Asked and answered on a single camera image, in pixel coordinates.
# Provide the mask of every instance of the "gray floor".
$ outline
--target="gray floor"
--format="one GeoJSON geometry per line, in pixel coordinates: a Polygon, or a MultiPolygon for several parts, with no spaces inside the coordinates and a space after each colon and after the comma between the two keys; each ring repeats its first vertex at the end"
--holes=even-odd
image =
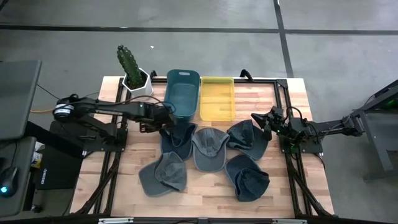
{"type": "MultiPolygon", "coordinates": [[[[280,0],[287,29],[398,29],[393,0],[280,0]]],[[[11,0],[1,22],[81,26],[277,28],[271,0],[11,0]]],[[[315,121],[339,119],[398,78],[398,36],[288,35],[295,77],[304,78],[315,121]]],[[[189,68],[201,75],[286,77],[278,34],[0,31],[0,60],[40,59],[39,83],[57,96],[99,90],[104,75],[122,75],[115,57],[128,46],[145,70],[189,68]]],[[[36,91],[33,108],[55,100],[36,91]]],[[[49,114],[30,116],[49,127],[49,114]]],[[[398,179],[365,183],[379,169],[366,137],[323,142],[326,175],[337,215],[398,222],[398,179]]],[[[68,195],[70,191],[52,192],[68,195]]],[[[59,215],[65,199],[43,215],[59,215]]]]}

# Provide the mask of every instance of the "butcher block tabletop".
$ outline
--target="butcher block tabletop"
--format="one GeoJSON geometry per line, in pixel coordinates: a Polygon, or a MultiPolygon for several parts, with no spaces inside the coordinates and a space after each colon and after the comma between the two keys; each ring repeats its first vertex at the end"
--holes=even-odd
{"type": "MultiPolygon", "coordinates": [[[[115,101],[120,77],[104,77],[99,99],[115,101]]],[[[292,106],[303,113],[304,118],[312,120],[304,80],[288,78],[292,106]]],[[[154,97],[163,100],[166,84],[153,83],[154,97]]],[[[202,121],[200,109],[197,109],[193,123],[198,129],[213,127],[226,131],[232,125],[245,119],[251,119],[251,113],[267,113],[276,106],[274,87],[270,84],[236,83],[234,121],[202,121]]],[[[285,99],[280,91],[283,106],[285,99]]],[[[97,114],[96,118],[110,123],[111,117],[97,114]]],[[[235,197],[232,184],[224,170],[215,173],[200,172],[195,168],[193,158],[185,161],[187,167],[187,187],[183,192],[171,192],[161,197],[148,197],[138,178],[139,171],[147,164],[160,157],[160,134],[140,133],[139,125],[128,121],[129,136],[126,150],[122,153],[118,180],[114,192],[111,215],[123,217],[220,217],[220,218],[293,218],[294,211],[290,196],[289,181],[285,157],[280,152],[277,136],[273,133],[263,157],[256,161],[259,167],[269,174],[270,184],[264,195],[253,202],[239,202],[235,197]]],[[[227,160],[240,154],[239,151],[227,150],[227,160]]],[[[100,180],[103,163],[103,152],[94,152],[87,157],[81,166],[80,175],[73,196],[71,212],[77,211],[89,199],[100,180]]],[[[307,178],[307,185],[314,196],[330,213],[333,206],[328,190],[325,171],[319,158],[312,154],[303,154],[302,160],[307,178]]],[[[104,209],[108,195],[104,190],[104,209]]],[[[300,208],[304,212],[302,193],[298,185],[300,208]]]]}

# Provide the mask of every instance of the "plant pot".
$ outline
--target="plant pot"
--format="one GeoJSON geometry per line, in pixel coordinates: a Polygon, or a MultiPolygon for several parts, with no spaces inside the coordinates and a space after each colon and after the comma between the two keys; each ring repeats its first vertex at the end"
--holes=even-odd
{"type": "Polygon", "coordinates": [[[146,95],[151,95],[154,92],[154,89],[152,88],[152,83],[150,82],[150,76],[148,73],[146,73],[143,69],[139,68],[141,71],[141,75],[143,77],[146,77],[145,85],[141,88],[137,88],[135,90],[132,90],[129,88],[127,85],[127,74],[124,75],[123,82],[122,84],[126,89],[131,93],[131,98],[137,97],[137,96],[146,96],[146,95]]]}

